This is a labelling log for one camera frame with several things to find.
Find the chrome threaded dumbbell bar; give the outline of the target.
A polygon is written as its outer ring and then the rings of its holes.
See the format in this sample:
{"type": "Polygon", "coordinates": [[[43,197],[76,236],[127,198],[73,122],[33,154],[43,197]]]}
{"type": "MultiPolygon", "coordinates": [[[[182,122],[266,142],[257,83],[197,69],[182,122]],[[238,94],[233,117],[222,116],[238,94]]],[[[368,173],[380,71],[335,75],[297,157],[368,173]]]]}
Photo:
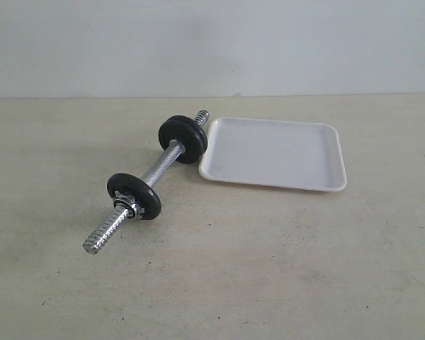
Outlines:
{"type": "MultiPolygon", "coordinates": [[[[170,166],[179,162],[193,164],[200,160],[208,148],[208,138],[203,126],[210,118],[209,112],[200,110],[195,117],[173,115],[159,127],[158,139],[163,152],[149,170],[139,179],[153,188],[170,166]]],[[[104,221],[86,238],[84,250],[97,254],[127,220],[126,210],[115,207],[104,221]]]]}

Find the chrome spin-lock collar nut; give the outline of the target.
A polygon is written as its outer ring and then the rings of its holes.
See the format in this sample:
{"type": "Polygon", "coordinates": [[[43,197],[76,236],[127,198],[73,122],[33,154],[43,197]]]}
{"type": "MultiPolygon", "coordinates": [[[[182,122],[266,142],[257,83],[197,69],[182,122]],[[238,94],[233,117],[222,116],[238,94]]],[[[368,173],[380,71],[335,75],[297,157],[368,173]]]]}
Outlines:
{"type": "Polygon", "coordinates": [[[127,194],[117,194],[117,196],[113,199],[113,204],[115,207],[122,207],[127,212],[127,218],[141,218],[142,213],[144,212],[144,209],[141,208],[136,200],[136,198],[132,195],[127,194]]]}

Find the white plastic tray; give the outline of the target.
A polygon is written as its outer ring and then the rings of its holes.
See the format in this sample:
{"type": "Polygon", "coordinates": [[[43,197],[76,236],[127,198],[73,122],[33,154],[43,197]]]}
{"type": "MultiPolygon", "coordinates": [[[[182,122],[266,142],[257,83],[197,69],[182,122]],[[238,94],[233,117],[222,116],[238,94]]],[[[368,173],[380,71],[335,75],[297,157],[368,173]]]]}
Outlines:
{"type": "Polygon", "coordinates": [[[339,134],[324,123],[217,118],[198,170],[210,181],[327,193],[348,183],[339,134]]]}

